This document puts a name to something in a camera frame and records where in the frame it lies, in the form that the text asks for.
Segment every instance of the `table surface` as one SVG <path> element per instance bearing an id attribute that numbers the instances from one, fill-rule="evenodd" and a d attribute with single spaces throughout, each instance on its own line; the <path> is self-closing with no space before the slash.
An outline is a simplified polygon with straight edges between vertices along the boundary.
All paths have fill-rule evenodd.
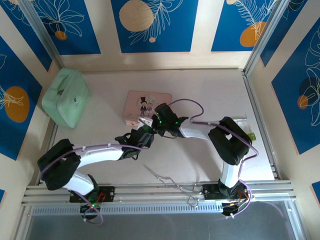
<path id="1" fill-rule="evenodd" d="M 73 144 L 95 145 L 114 141 L 131 131 L 124 122 L 128 91 L 172 94 L 172 100 L 193 99 L 204 107 L 197 118 L 217 121 L 224 116 L 247 119 L 257 140 L 253 146 L 259 156 L 245 163 L 241 179 L 273 180 L 267 153 L 258 124 L 238 69 L 159 70 L 88 73 L 84 75 L 91 98 L 75 129 L 58 127 L 54 142 L 69 139 Z M 178 117 L 201 112 L 192 102 L 180 101 L 171 106 Z M 140 153 L 138 160 L 123 159 L 86 165 L 79 169 L 91 174 L 99 184 L 158 183 L 144 167 L 169 176 L 176 182 L 217 181 L 223 161 L 213 144 L 196 138 L 167 139 L 155 136 L 150 149 Z"/>

